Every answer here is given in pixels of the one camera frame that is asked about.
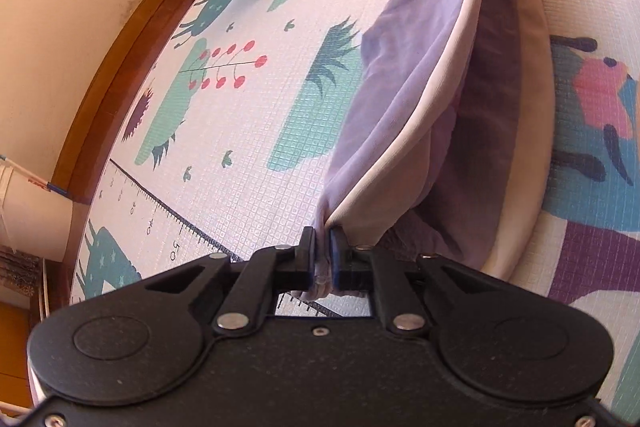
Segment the blue handled mop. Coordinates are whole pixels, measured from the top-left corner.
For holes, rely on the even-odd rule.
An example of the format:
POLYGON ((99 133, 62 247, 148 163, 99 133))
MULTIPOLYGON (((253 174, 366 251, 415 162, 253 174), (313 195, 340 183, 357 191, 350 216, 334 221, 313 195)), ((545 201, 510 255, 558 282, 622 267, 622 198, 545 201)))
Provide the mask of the blue handled mop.
POLYGON ((35 174, 30 170, 26 169, 25 167, 18 165, 17 162, 7 158, 6 155, 0 155, 0 159, 3 162, 5 162, 6 165, 9 165, 13 169, 15 169, 17 172, 21 173, 29 182, 32 182, 33 184, 36 184, 37 186, 40 186, 49 192, 56 193, 63 197, 68 196, 67 192, 64 191, 61 187, 54 185, 50 181, 47 181, 41 178, 41 176, 38 176, 38 174, 35 174))

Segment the purple and cream pants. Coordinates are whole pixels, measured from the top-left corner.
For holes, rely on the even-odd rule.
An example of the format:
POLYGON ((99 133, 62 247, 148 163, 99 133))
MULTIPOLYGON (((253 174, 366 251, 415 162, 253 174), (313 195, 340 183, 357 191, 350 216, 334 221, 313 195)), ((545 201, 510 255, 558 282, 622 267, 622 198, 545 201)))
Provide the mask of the purple and cream pants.
POLYGON ((363 34, 361 86, 314 226, 307 297, 337 288, 328 233, 507 280, 535 228, 554 129, 541 0, 390 0, 363 34))

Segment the cartoon animal play mat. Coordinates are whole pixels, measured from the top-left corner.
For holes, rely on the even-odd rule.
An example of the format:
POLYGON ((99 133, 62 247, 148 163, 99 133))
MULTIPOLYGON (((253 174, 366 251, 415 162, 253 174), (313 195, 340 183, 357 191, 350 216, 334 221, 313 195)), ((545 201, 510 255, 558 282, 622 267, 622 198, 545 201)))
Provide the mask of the cartoon animal play mat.
MULTIPOLYGON (((392 0, 196 0, 131 104, 96 188, 72 298, 213 251, 246 259, 322 215, 334 154, 382 100, 361 43, 392 0)), ((445 0, 398 0, 409 72, 445 0)), ((483 0, 460 102, 384 231, 597 317, 615 343, 601 400, 639 418, 639 0, 483 0)))

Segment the white plastic bucket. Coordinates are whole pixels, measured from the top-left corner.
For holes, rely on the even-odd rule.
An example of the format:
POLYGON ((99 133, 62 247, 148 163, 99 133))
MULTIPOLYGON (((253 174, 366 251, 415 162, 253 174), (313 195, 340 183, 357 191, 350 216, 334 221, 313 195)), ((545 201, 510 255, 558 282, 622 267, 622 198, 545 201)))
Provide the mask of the white plastic bucket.
POLYGON ((73 203, 1 163, 1 245, 10 251, 62 261, 73 203))

